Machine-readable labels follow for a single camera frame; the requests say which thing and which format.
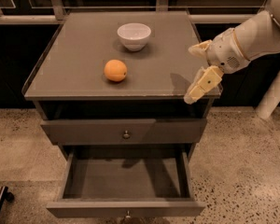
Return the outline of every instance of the drawer knob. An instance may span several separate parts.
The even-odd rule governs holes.
[[[130,138],[131,136],[130,136],[130,134],[129,134],[128,131],[125,131],[122,137],[123,137],[124,139],[128,139],[128,138]]]

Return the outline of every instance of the closed drawer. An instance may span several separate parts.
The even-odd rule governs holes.
[[[182,145],[84,146],[70,153],[56,217],[188,217],[195,202]]]
[[[41,126],[52,143],[90,144],[198,143],[206,119],[57,119]]]

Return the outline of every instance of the white bowl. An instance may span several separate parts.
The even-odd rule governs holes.
[[[142,49],[148,42],[151,30],[142,23],[127,23],[118,29],[121,44],[131,51]]]

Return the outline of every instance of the orange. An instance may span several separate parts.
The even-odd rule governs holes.
[[[127,66],[119,60],[110,60],[105,64],[104,74],[107,79],[120,82],[127,76]]]

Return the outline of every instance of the speckled floor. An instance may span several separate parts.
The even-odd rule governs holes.
[[[0,110],[0,186],[15,195],[0,223],[120,223],[116,218],[57,219],[46,209],[65,159],[39,127],[35,110]],[[189,164],[198,217],[132,218],[129,223],[280,223],[280,107],[268,120],[252,107],[213,107]]]

